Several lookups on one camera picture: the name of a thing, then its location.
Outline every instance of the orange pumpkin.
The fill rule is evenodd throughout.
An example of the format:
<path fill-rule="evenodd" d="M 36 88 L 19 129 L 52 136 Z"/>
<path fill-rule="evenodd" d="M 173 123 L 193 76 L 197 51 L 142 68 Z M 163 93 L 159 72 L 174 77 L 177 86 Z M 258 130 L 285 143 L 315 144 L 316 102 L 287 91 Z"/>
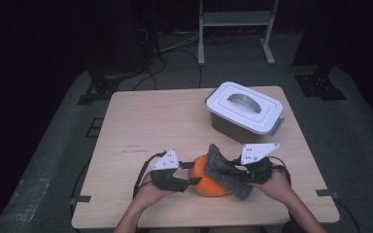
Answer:
<path fill-rule="evenodd" d="M 188 177 L 202 177 L 201 181 L 198 184 L 192 186 L 197 192 L 201 193 L 202 195 L 211 197 L 223 196 L 229 193 L 229 190 L 226 189 L 226 187 L 222 186 L 220 183 L 218 183 L 205 173 L 204 166 L 208 162 L 208 157 L 206 154 L 195 158 L 193 162 L 195 163 L 195 165 L 191 169 L 189 169 Z"/>

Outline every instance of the shelf leg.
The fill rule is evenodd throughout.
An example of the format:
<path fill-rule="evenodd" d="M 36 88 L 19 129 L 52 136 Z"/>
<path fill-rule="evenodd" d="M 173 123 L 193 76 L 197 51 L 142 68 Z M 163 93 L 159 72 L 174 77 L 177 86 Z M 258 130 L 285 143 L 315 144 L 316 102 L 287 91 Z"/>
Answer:
<path fill-rule="evenodd" d="M 204 56 L 204 18 L 203 18 L 203 0 L 199 0 L 199 41 L 198 41 L 198 64 L 205 63 Z"/>
<path fill-rule="evenodd" d="M 268 20 L 268 26 L 266 28 L 266 35 L 265 38 L 261 39 L 262 49 L 264 50 L 266 59 L 269 65 L 275 64 L 274 56 L 272 55 L 271 49 L 269 49 L 268 43 L 269 39 L 271 38 L 272 26 L 274 25 L 275 15 L 277 14 L 279 0 L 274 1 L 274 5 L 271 10 L 271 14 Z"/>

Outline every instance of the metal shelf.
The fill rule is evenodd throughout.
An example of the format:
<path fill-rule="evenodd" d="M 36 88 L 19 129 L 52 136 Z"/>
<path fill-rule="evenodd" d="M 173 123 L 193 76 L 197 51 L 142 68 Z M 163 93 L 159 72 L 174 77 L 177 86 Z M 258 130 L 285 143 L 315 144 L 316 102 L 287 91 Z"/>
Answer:
<path fill-rule="evenodd" d="M 270 15 L 270 11 L 204 13 L 203 26 L 268 25 Z"/>

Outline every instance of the gray cloth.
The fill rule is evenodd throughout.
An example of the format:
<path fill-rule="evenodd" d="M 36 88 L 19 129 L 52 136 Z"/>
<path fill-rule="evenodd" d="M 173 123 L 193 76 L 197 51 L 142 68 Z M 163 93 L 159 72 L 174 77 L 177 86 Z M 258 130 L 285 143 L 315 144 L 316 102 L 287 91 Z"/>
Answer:
<path fill-rule="evenodd" d="M 205 173 L 229 189 L 241 201 L 244 201 L 254 188 L 247 183 L 238 181 L 235 177 L 226 175 L 235 167 L 233 162 L 227 160 L 214 144 L 210 145 L 207 156 L 208 163 L 204 167 Z"/>

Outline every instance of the human hand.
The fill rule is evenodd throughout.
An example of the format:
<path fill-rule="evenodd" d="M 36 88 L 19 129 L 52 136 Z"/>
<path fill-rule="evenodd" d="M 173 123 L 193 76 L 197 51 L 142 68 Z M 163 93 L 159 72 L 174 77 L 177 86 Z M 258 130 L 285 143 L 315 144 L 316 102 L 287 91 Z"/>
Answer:
<path fill-rule="evenodd" d="M 265 183 L 250 183 L 250 185 L 261 190 L 268 197 L 286 204 L 296 198 L 297 195 L 289 185 L 284 172 L 279 169 L 273 169 L 271 178 Z"/>
<path fill-rule="evenodd" d="M 156 187 L 153 184 L 151 172 L 148 172 L 142 180 L 142 183 L 139 186 L 138 192 L 135 195 L 132 203 L 146 209 L 147 207 L 158 202 L 162 197 L 172 193 L 174 193 L 174 191 L 161 190 Z"/>

